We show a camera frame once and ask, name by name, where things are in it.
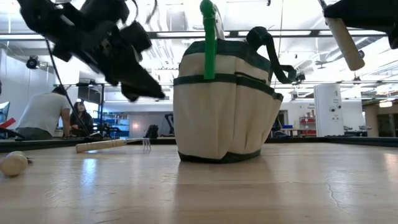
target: green trim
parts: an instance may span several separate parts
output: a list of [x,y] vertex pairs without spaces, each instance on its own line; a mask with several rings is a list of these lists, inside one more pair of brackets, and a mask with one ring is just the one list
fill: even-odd
[[174,86],[186,85],[186,84],[197,84],[197,83],[235,83],[237,85],[246,86],[252,89],[263,91],[268,95],[272,96],[275,100],[283,101],[284,96],[280,93],[276,93],[275,90],[263,82],[253,80],[248,77],[239,77],[233,74],[220,74],[216,73],[215,78],[212,80],[207,80],[203,75],[191,75],[186,77],[178,77],[174,79]]
[[248,74],[246,74],[244,72],[235,72],[234,74],[235,75],[241,75],[241,76],[244,76],[246,78],[251,78],[251,79],[253,79],[253,80],[257,81],[257,82],[261,82],[261,83],[267,84],[267,80],[262,80],[260,78],[253,77],[253,76],[248,75]]
[[246,161],[248,159],[255,158],[257,156],[261,155],[261,149],[249,153],[249,154],[237,154],[233,152],[227,152],[225,156],[221,159],[209,159],[209,158],[203,158],[203,157],[198,157],[198,156],[189,156],[182,154],[181,152],[178,152],[178,155],[180,156],[181,161],[183,162],[198,162],[198,163],[209,163],[209,164],[228,164],[228,163],[234,163],[234,162],[242,162]]
[[[183,56],[205,53],[205,41],[196,41],[192,43],[185,51]],[[217,55],[235,56],[250,64],[253,67],[260,68],[268,72],[271,63],[268,59],[259,55],[248,43],[243,41],[217,40]]]

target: wooden stick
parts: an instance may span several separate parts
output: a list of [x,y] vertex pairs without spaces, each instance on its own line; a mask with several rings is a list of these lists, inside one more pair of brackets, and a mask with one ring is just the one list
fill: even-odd
[[333,37],[335,38],[341,53],[351,71],[357,71],[365,66],[354,40],[348,32],[342,19],[325,18]]
[[91,150],[107,149],[111,147],[120,147],[125,145],[127,145],[127,140],[122,140],[122,139],[93,142],[93,143],[83,143],[76,145],[76,152],[81,153]]
[[28,158],[21,151],[10,152],[0,163],[3,174],[16,176],[22,173],[28,166]]

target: man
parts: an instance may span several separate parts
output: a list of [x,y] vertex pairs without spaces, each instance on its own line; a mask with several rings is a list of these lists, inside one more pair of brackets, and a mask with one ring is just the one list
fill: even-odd
[[61,116],[63,133],[69,137],[70,106],[66,95],[67,91],[58,86],[51,93],[33,96],[19,121],[17,132],[27,140],[52,139]]

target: white cylinder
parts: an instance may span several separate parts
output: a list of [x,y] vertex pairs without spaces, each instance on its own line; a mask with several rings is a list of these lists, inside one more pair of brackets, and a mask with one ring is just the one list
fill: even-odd
[[344,135],[340,85],[317,85],[314,87],[314,97],[317,137]]
[[351,71],[357,71],[365,66],[353,38],[350,36],[347,27],[342,19],[325,18],[328,27],[335,38],[341,53]]
[[22,173],[28,166],[25,154],[21,151],[9,153],[0,163],[0,170],[3,174],[15,176]]

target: bag handle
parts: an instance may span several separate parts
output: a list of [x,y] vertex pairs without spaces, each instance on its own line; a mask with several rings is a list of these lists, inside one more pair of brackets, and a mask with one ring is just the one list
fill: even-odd
[[214,79],[216,67],[217,39],[224,39],[220,12],[210,0],[202,0],[200,12],[205,27],[205,79]]
[[[290,84],[296,81],[297,71],[291,65],[281,65],[275,51],[274,38],[268,33],[265,27],[255,27],[250,30],[246,36],[246,41],[255,50],[262,45],[267,47],[269,60],[271,61],[271,71],[276,75],[278,81],[282,84]],[[272,72],[269,73],[269,80],[272,78]]]

